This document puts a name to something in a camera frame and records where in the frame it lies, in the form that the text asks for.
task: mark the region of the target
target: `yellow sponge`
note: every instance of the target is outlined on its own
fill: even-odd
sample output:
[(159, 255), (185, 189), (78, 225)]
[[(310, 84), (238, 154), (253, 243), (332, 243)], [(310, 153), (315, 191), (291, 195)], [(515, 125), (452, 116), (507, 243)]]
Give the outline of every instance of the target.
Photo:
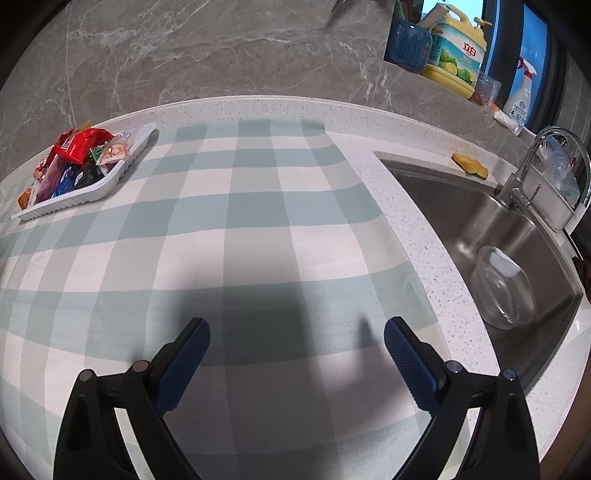
[(470, 158), (468, 155), (461, 155), (457, 152), (452, 155), (452, 159), (461, 166), (462, 170), (466, 173), (478, 175), (485, 180), (488, 178), (488, 168), (483, 167), (478, 160), (474, 160), (474, 158)]

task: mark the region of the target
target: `sink basin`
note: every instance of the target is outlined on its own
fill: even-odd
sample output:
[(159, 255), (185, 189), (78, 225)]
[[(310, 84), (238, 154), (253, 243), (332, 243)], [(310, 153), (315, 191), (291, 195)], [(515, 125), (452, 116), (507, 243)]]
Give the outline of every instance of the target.
[(382, 160), (427, 218), (468, 289), (483, 245), (509, 255), (529, 277), (537, 302), (531, 326), (485, 324), (501, 369), (513, 368), (528, 391), (560, 346), (583, 297), (578, 279), (530, 212), (507, 210), (488, 186), (452, 174)]

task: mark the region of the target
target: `dish soap bottle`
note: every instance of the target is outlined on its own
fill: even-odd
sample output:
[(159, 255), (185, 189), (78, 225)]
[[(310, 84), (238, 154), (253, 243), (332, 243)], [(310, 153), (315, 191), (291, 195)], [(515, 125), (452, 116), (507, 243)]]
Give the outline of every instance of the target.
[(431, 29), (433, 48), (423, 75), (464, 98), (474, 94), (474, 85), (480, 65), (486, 53), (483, 25), (490, 25), (475, 18), (479, 26), (473, 27), (464, 12), (447, 4), (460, 20), (447, 14)]

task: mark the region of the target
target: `faucet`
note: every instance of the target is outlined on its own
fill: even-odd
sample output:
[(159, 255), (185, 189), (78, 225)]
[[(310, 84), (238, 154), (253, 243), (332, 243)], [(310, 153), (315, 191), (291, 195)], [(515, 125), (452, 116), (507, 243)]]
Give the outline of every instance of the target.
[(540, 148), (542, 142), (547, 137), (551, 137), (556, 134), (560, 134), (571, 139), (577, 145), (579, 153), (581, 153), (583, 156), (583, 162), (585, 164), (585, 170), (587, 174), (585, 188), (581, 193), (579, 205), (575, 210), (576, 221), (569, 231), (569, 233), (571, 233), (576, 223), (578, 223), (580, 218), (587, 210), (589, 200), (591, 199), (591, 160), (589, 159), (589, 154), (585, 150), (583, 143), (581, 140), (579, 140), (579, 137), (577, 137), (570, 130), (557, 126), (551, 126), (542, 129), (540, 133), (535, 136), (534, 142), (531, 144), (530, 149), (527, 151), (525, 158), (521, 162), (521, 165), (519, 165), (519, 168), (517, 168), (517, 171), (509, 175), (509, 179), (505, 182), (499, 193), (496, 195), (496, 199), (502, 206), (506, 208), (509, 208), (511, 205), (517, 205), (521, 209), (525, 210), (531, 205), (535, 195), (540, 191), (541, 184), (538, 185), (531, 198), (528, 198), (523, 192), (523, 182), (525, 181), (525, 176), (527, 175), (531, 162), (534, 159), (536, 153), (538, 153), (538, 149)]

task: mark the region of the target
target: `bottle label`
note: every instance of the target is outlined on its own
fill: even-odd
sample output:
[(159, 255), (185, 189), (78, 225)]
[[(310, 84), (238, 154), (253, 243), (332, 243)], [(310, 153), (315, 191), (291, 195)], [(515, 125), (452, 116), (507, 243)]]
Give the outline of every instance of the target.
[(520, 127), (525, 125), (525, 121), (527, 120), (527, 110), (526, 105), (523, 100), (519, 100), (515, 102), (509, 111), (509, 116), (517, 122), (517, 125)]
[(433, 48), (429, 63), (474, 86), (485, 49), (451, 25), (435, 25), (431, 35)]

